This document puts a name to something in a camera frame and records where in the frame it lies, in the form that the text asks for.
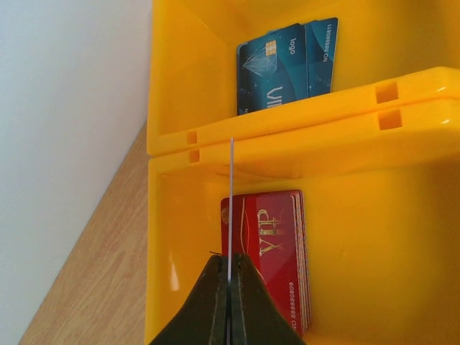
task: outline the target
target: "red card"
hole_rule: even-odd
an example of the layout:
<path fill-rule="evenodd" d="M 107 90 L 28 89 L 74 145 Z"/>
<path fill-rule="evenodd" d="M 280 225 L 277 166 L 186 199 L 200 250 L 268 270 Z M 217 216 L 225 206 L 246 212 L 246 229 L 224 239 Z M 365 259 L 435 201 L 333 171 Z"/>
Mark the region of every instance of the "red card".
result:
<path fill-rule="evenodd" d="M 310 323 L 308 268 L 299 190 L 234 196 L 233 253 L 248 254 L 281 315 L 301 336 Z M 221 202 L 228 253 L 229 199 Z"/>

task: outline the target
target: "stack of cards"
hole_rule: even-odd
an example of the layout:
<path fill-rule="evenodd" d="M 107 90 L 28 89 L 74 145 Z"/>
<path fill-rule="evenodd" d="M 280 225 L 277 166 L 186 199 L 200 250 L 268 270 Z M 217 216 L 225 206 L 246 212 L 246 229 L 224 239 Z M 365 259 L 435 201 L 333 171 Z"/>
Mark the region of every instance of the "stack of cards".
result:
<path fill-rule="evenodd" d="M 232 252 L 248 254 L 278 311 L 300 336 L 310 322 L 303 197 L 299 190 L 236 195 Z M 229 199 L 221 202 L 222 252 L 229 248 Z"/>
<path fill-rule="evenodd" d="M 240 45 L 238 115 L 331 92 L 338 25 L 294 24 Z"/>

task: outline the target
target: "wooden table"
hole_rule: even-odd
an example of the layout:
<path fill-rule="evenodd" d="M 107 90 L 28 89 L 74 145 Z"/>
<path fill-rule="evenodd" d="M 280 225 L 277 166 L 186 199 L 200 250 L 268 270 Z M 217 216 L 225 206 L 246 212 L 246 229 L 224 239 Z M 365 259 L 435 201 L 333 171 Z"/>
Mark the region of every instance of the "wooden table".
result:
<path fill-rule="evenodd" d="M 21 345 L 143 344 L 147 162 L 144 127 Z"/>

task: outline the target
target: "blue credit card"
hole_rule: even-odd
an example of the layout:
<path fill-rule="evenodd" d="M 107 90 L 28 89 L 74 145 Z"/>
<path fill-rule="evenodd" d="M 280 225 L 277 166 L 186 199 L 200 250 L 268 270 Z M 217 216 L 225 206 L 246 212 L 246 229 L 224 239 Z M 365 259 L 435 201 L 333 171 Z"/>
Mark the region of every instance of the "blue credit card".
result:
<path fill-rule="evenodd" d="M 337 18 L 305 24 L 309 97 L 331 92 L 338 25 Z"/>
<path fill-rule="evenodd" d="M 308 97 L 305 42 L 294 24 L 238 47 L 238 115 Z"/>

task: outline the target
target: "yellow plastic tray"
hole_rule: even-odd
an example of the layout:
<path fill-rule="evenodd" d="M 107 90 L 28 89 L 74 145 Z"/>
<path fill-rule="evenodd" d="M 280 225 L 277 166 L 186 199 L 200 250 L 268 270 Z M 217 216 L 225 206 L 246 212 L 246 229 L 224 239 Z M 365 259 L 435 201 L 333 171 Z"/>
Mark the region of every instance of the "yellow plastic tray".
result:
<path fill-rule="evenodd" d="M 235 142 L 235 193 L 304 193 L 309 345 L 459 344 L 459 114 L 435 99 Z M 227 142 L 150 161 L 146 344 L 221 250 L 228 192 Z"/>
<path fill-rule="evenodd" d="M 398 77 L 460 68 L 459 16 L 454 0 L 155 0 L 148 151 L 163 155 L 449 97 L 459 89 L 457 72 Z M 236 117 L 238 44 L 328 17 L 339 18 L 335 92 Z"/>

